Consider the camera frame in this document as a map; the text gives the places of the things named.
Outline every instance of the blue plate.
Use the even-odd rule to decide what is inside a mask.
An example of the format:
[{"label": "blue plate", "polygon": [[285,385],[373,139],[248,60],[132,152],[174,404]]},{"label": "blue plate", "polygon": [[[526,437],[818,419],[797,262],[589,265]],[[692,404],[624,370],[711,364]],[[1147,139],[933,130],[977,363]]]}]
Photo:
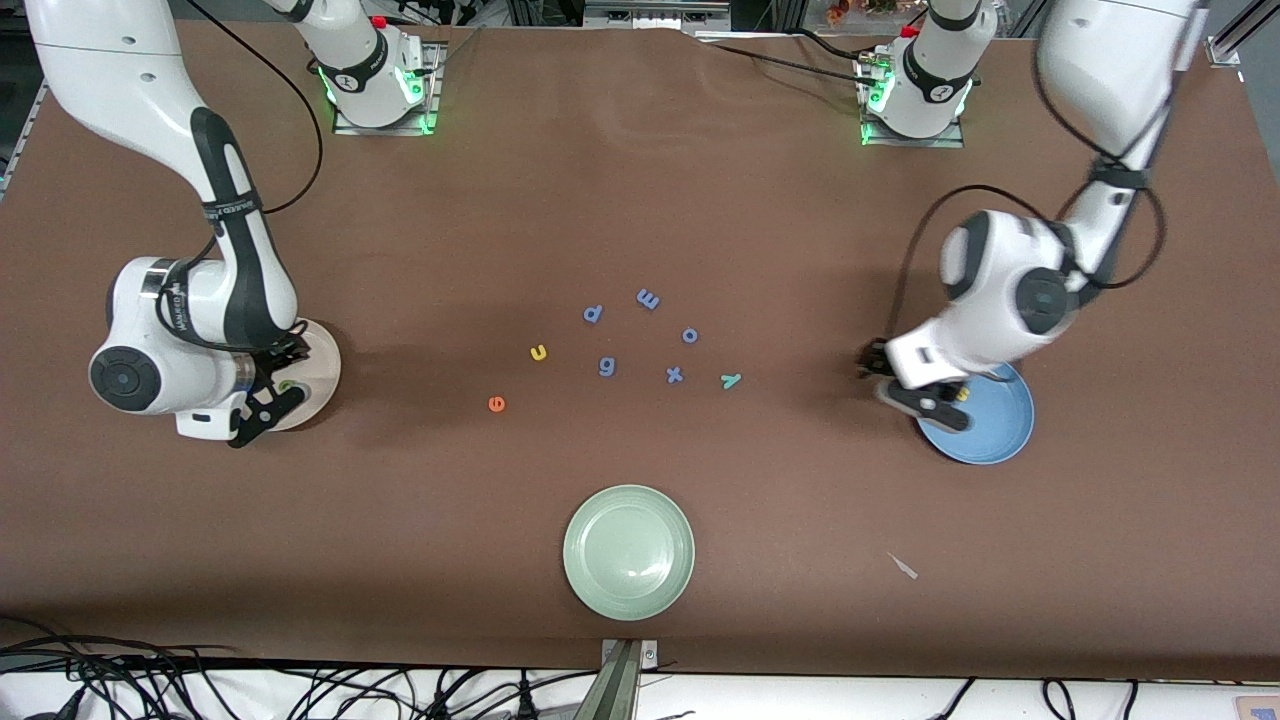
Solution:
[{"label": "blue plate", "polygon": [[970,465],[995,465],[1018,455],[1030,439],[1036,406],[1027,380],[1007,363],[993,374],[1009,382],[974,375],[969,380],[968,400],[956,405],[972,418],[968,430],[951,433],[916,419],[924,437],[947,457]]}]

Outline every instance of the white surface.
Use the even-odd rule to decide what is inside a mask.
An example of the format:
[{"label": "white surface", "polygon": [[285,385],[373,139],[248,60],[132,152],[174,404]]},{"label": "white surface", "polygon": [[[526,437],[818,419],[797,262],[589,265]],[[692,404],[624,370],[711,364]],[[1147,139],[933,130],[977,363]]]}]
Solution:
[{"label": "white surface", "polygon": [[[371,671],[355,682],[372,682],[385,670]],[[538,671],[531,680],[557,675]],[[285,676],[265,670],[211,673],[219,691],[241,720],[283,720],[297,700],[307,691],[305,678]],[[433,670],[412,673],[419,700],[425,705],[435,687]],[[515,682],[515,671],[494,670],[467,683],[454,696],[452,707],[484,694],[499,683]],[[539,707],[576,703],[586,694],[591,678],[566,680],[534,692]],[[692,710],[691,720],[748,719],[841,719],[841,720],[928,720],[942,712],[960,688],[961,680],[951,679],[874,679],[874,678],[778,678],[723,675],[645,675],[639,694],[637,720],[658,720]],[[201,714],[209,720],[229,716],[209,693],[204,680],[188,678],[188,687]],[[406,680],[397,679],[385,688],[408,697]],[[1117,720],[1128,693],[1125,683],[1070,682],[1071,698],[1079,720]],[[0,720],[18,720],[36,712],[54,712],[73,692],[74,685],[58,673],[0,676]],[[357,691],[334,692],[310,714],[332,717],[338,705]],[[493,698],[504,697],[502,691]],[[1275,687],[1235,687],[1143,683],[1138,692],[1132,720],[1233,720],[1239,696],[1275,696]],[[119,698],[127,710],[136,703],[122,691]],[[490,701],[472,708],[480,710]],[[506,706],[515,710],[512,701]],[[470,720],[471,711],[463,714]],[[100,700],[87,701],[81,720],[108,720],[109,712]],[[388,701],[360,702],[344,720],[390,720],[396,706]],[[954,720],[1027,719],[1053,720],[1039,694],[1038,680],[978,680],[965,696]]]}]

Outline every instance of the plate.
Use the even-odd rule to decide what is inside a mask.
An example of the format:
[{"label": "plate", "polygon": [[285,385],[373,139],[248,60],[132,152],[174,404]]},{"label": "plate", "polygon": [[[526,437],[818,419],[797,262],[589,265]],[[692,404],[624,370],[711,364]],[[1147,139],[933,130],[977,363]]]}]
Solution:
[{"label": "plate", "polygon": [[689,585],[694,530],[680,506],[653,488],[605,488],[568,523],[564,574],[579,600],[605,618],[653,618]]},{"label": "plate", "polygon": [[916,419],[924,437],[947,457],[969,465],[995,465],[1018,455],[1030,439],[1036,405],[1027,380],[1007,363],[993,374],[1009,382],[974,375],[968,400],[956,405],[972,418],[968,430],[952,433]]}]

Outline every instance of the brown tabletop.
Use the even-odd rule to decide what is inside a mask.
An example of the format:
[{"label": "brown tabletop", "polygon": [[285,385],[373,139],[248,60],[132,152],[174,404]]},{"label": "brown tabletop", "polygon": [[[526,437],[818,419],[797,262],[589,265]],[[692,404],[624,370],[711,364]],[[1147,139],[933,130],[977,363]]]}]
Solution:
[{"label": "brown tabletop", "polygon": [[[237,28],[307,79],[291,28]],[[212,27],[179,32],[266,202],[292,195],[297,99]],[[684,670],[1275,676],[1280,202],[1234,72],[1184,83],[1156,269],[1025,361],[1019,456],[945,460],[851,380],[934,197],[987,182],[1052,211],[1082,179],[1030,50],[991,47],[964,150],[919,151],[860,146],[841,81],[675,32],[484,32],[434,137],[330,136],[271,218],[343,380],[321,421],[241,451],[90,391],[116,270],[207,227],[174,174],[47,104],[0,204],[0,607],[270,657],[589,666],[643,637]],[[1006,208],[937,218],[905,322],[941,307],[940,240],[983,206]],[[1149,238],[1137,222],[1126,266]],[[698,543],[686,593],[635,624],[561,568],[573,510],[618,483],[669,495]]]}]

